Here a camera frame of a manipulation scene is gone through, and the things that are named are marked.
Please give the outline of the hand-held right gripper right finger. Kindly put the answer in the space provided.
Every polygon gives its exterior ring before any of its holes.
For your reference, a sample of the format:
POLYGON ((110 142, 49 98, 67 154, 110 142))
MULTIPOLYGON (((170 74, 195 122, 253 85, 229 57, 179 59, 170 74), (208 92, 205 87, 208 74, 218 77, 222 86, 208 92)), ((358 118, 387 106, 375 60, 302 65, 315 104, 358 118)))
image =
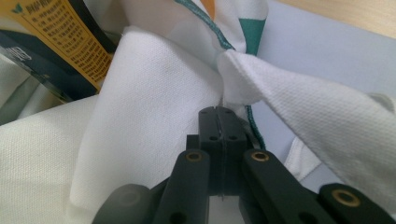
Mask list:
POLYGON ((242 183, 241 164, 248 142, 240 119, 231 109, 220 110, 222 159, 222 194, 238 195, 242 183))

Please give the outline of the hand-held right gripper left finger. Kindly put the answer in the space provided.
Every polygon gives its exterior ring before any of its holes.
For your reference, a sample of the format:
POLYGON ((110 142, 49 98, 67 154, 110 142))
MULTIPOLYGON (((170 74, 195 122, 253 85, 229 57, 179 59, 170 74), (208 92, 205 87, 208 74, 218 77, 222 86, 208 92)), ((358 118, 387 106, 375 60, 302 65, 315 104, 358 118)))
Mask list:
POLYGON ((210 157, 209 186, 210 196, 222 194, 222 141, 219 118, 215 107, 207 107, 198 113, 198 134, 188 134, 186 149, 200 149, 210 157))

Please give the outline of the white canvas tote bag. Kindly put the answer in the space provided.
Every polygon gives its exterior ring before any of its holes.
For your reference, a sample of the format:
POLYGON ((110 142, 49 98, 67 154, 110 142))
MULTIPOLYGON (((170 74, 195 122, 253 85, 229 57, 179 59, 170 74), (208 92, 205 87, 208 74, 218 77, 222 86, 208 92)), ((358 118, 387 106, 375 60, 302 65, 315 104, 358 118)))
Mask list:
POLYGON ((120 43, 99 94, 0 126, 0 224, 92 224, 106 197, 171 172, 224 105, 310 187, 351 185, 396 218, 396 98, 258 57, 268 0, 88 0, 120 43))

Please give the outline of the dark packet with yellow label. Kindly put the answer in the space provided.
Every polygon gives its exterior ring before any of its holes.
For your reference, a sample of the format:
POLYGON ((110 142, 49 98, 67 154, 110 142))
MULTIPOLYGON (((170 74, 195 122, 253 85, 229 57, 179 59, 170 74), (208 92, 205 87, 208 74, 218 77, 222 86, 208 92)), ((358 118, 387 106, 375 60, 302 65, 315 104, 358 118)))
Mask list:
POLYGON ((63 101, 98 93, 115 50, 83 0, 0 0, 0 53, 63 101))

